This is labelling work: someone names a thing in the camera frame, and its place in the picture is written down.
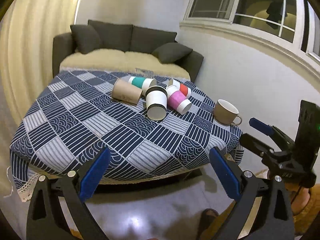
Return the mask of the right forearm brown fleece sleeve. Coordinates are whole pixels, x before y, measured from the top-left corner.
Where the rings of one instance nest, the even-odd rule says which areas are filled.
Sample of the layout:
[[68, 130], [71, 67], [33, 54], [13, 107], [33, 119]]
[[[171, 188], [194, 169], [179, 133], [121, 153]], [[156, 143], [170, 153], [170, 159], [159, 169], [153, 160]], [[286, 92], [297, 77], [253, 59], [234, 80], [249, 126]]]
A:
[[285, 187], [291, 201], [295, 235], [302, 236], [319, 213], [319, 184], [308, 189], [298, 183], [285, 182]]

